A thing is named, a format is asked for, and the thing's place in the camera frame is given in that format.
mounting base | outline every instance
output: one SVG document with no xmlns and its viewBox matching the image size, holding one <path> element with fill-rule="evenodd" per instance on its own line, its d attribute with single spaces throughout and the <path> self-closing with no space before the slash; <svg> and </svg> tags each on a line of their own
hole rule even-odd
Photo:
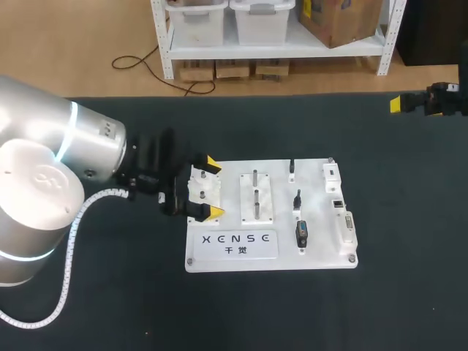
<svg viewBox="0 0 468 351">
<path fill-rule="evenodd" d="M 200 171 L 192 169 L 191 200 L 220 205 L 226 213 L 216 224 L 187 220 L 188 272 L 356 267 L 354 219 L 346 210 L 338 165 L 332 159 L 297 159 L 294 183 L 290 183 L 289 160 L 219 164 L 222 171 L 203 181 Z M 251 185 L 253 170 L 257 170 L 257 187 Z M 201 186 L 204 182 L 215 185 Z M 199 196 L 202 188 L 204 199 Z M 262 190 L 258 219 L 254 212 L 255 189 Z M 298 189 L 301 208 L 294 211 Z M 306 221 L 308 229 L 307 247 L 302 249 L 295 233 L 298 220 Z"/>
</svg>

white shelf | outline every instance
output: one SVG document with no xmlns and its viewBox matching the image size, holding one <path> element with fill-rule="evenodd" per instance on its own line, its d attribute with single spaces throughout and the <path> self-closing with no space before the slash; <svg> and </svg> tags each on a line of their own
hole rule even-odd
<svg viewBox="0 0 468 351">
<path fill-rule="evenodd" d="M 338 48 L 329 49 L 302 26 L 295 13 L 290 13 L 286 43 L 283 46 L 241 46 L 233 11 L 226 11 L 224 17 L 224 45 L 209 48 L 183 48 L 178 45 L 177 35 L 170 37 L 172 45 L 169 57 L 173 60 L 203 59 L 282 59 L 305 57 L 338 56 L 381 56 L 385 38 L 381 32 L 373 37 L 359 40 Z"/>
<path fill-rule="evenodd" d="M 151 8 L 164 77 L 174 79 L 173 60 L 292 59 L 339 56 L 381 56 L 377 74 L 387 75 L 407 0 L 385 0 L 380 18 L 381 23 L 388 24 L 385 37 L 380 30 L 377 30 L 373 37 L 334 49 L 325 47 L 298 22 L 296 10 L 291 10 L 286 43 L 283 46 L 240 46 L 234 13 L 228 11 L 224 21 L 223 46 L 183 48 L 178 44 L 173 27 L 167 30 L 165 3 L 166 0 L 151 0 Z"/>
</svg>

floor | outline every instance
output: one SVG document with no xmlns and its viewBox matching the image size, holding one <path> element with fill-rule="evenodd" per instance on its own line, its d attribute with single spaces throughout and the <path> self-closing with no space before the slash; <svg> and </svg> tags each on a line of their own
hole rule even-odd
<svg viewBox="0 0 468 351">
<path fill-rule="evenodd" d="M 180 96 L 145 67 L 118 71 L 110 65 L 117 56 L 144 56 L 155 44 L 149 0 L 0 2 L 0 74 L 61 96 Z M 159 54 L 148 63 L 162 74 Z M 396 56 L 389 75 L 377 77 L 377 63 L 376 58 L 300 60 L 281 83 L 218 82 L 212 95 L 403 91 L 458 81 L 455 66 L 405 67 Z"/>
</svg>

black table surface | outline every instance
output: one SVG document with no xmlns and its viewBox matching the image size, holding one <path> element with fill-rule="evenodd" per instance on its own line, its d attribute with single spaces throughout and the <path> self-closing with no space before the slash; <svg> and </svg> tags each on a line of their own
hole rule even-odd
<svg viewBox="0 0 468 351">
<path fill-rule="evenodd" d="M 35 331 L 0 322 L 0 350 L 466 350 L 468 118 L 391 116 L 395 96 L 75 99 L 130 133 L 175 127 L 219 161 L 332 156 L 359 266 L 187 273 L 183 218 L 107 198 L 82 221 L 61 316 Z M 53 311 L 64 244 L 0 290 L 1 309 Z"/>
</svg>

plastic storage box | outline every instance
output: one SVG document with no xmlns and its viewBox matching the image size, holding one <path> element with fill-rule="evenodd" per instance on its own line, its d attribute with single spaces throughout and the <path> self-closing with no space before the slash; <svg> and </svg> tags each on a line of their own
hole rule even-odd
<svg viewBox="0 0 468 351">
<path fill-rule="evenodd" d="M 283 45 L 295 0 L 231 0 L 241 45 Z"/>
<path fill-rule="evenodd" d="M 224 38 L 224 9 L 228 0 L 212 0 L 212 5 L 175 6 L 166 4 L 178 46 L 220 46 Z"/>
</svg>

